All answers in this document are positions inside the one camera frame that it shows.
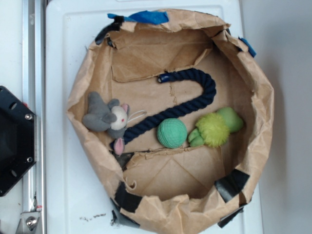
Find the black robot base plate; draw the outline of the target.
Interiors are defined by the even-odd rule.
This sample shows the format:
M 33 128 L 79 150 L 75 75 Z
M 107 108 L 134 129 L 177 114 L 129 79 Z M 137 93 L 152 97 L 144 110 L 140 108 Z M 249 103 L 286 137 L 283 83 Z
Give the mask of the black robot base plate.
M 6 87 L 0 87 L 0 196 L 36 163 L 36 115 Z

